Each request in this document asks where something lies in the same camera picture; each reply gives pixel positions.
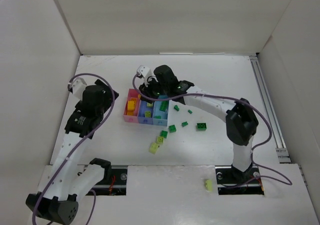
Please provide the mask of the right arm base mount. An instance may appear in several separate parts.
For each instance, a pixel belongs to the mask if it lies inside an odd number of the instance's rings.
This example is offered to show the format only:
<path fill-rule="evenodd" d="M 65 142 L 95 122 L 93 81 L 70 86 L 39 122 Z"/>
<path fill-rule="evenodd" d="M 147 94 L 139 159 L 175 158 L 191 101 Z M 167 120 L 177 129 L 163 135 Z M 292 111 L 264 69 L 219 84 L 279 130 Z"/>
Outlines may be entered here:
<path fill-rule="evenodd" d="M 245 173 L 236 171 L 232 166 L 216 166 L 216 182 L 219 195 L 264 195 L 261 179 L 253 179 L 260 175 L 256 166 Z"/>

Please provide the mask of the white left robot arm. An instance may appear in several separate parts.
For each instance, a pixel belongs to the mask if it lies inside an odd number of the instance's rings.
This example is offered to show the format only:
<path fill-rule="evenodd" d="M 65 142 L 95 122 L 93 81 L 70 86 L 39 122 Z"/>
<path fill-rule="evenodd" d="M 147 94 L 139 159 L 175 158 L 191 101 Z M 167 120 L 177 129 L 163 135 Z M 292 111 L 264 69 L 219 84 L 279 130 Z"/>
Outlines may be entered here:
<path fill-rule="evenodd" d="M 50 224 L 71 224 L 80 201 L 88 193 L 95 194 L 94 185 L 112 175 L 111 162 L 101 158 L 94 158 L 85 171 L 77 174 L 82 154 L 110 116 L 119 96 L 104 78 L 96 78 L 93 85 L 87 85 L 76 75 L 68 83 L 68 91 L 79 101 L 65 125 L 64 139 L 46 185 L 26 198 L 32 224 L 36 224 L 37 218 Z"/>

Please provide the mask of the pale green sloped lego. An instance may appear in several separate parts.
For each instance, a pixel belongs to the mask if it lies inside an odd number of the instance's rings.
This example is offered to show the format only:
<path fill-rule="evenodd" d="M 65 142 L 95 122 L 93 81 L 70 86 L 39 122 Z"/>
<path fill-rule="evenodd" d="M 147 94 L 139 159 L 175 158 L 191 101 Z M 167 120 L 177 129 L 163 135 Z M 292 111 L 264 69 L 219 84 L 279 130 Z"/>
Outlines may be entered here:
<path fill-rule="evenodd" d="M 145 112 L 144 112 L 144 117 L 145 117 L 145 118 L 151 118 L 151 117 L 152 117 L 152 112 L 149 111 L 149 110 L 145 111 Z"/>

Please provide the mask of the orange round lego piece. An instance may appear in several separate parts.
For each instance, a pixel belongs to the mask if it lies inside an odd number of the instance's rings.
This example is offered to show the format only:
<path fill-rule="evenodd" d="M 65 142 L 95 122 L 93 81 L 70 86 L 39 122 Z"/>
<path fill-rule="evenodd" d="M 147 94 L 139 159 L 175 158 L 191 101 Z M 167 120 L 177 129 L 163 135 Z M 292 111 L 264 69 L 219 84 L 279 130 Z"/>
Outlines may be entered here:
<path fill-rule="evenodd" d="M 137 98 L 132 97 L 130 100 L 128 100 L 127 104 L 129 107 L 135 107 L 137 104 Z"/>

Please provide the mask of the pale green lego block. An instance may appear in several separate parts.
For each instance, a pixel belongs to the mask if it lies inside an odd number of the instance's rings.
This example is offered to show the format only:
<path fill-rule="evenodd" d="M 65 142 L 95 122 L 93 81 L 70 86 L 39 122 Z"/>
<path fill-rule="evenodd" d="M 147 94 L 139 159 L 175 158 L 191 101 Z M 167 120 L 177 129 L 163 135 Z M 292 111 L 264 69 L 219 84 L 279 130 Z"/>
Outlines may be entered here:
<path fill-rule="evenodd" d="M 148 108 L 152 108 L 152 107 L 153 107 L 153 103 L 149 103 L 149 102 L 148 102 L 148 103 L 146 104 L 146 106 L 147 106 Z"/>

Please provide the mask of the green lego plate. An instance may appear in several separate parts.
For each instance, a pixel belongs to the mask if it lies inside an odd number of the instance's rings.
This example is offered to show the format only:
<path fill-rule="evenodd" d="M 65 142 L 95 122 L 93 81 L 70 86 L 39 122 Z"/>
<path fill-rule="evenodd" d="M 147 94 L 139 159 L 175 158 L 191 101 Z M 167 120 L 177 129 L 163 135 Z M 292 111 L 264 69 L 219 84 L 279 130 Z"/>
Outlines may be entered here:
<path fill-rule="evenodd" d="M 162 101 L 160 106 L 159 106 L 159 110 L 162 111 L 162 112 L 165 112 L 168 108 L 168 104 L 169 102 L 168 101 Z"/>

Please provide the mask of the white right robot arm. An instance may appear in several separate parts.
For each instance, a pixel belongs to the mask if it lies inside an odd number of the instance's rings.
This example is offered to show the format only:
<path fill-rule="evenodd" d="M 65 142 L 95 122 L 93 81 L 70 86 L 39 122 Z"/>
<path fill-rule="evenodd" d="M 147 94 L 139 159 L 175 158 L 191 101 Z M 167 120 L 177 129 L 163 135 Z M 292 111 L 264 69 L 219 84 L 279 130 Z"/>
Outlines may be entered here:
<path fill-rule="evenodd" d="M 148 103 L 172 100 L 201 109 L 222 120 L 226 125 L 227 137 L 233 143 L 232 169 L 242 176 L 249 172 L 253 165 L 253 137 L 259 122 L 246 99 L 210 95 L 190 81 L 178 80 L 167 65 L 155 70 L 141 65 L 134 78 L 143 80 L 136 90 L 142 100 Z"/>

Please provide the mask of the yellow rectangular lego brick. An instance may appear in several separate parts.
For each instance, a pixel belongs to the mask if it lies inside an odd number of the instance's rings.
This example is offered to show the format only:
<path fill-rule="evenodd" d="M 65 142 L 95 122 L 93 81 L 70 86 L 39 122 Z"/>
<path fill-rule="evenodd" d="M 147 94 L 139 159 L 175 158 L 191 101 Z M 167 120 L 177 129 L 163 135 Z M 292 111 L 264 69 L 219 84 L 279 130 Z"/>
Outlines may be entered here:
<path fill-rule="evenodd" d="M 134 111 L 135 111 L 135 107 L 130 107 L 130 106 L 127 105 L 127 112 L 126 112 L 127 116 L 133 116 L 134 115 Z"/>

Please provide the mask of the lime sloped lego piece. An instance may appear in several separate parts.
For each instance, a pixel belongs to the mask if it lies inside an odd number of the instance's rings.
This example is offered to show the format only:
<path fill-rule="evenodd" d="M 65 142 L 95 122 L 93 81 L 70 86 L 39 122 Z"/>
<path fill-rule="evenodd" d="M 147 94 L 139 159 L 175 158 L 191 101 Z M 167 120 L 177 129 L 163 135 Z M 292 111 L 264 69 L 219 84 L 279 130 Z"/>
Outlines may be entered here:
<path fill-rule="evenodd" d="M 204 180 L 204 186 L 205 186 L 205 189 L 208 192 L 212 192 L 213 191 L 213 182 L 212 182 L 211 179 L 205 179 Z"/>

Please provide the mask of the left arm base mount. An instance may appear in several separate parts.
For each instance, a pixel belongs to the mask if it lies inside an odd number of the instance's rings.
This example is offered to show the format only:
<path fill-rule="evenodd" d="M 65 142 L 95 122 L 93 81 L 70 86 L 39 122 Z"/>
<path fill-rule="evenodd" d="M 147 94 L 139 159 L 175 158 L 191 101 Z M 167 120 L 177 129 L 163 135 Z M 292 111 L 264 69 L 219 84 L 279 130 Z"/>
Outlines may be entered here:
<path fill-rule="evenodd" d="M 128 167 L 112 165 L 111 175 L 96 183 L 92 189 L 97 196 L 125 196 L 127 192 Z"/>

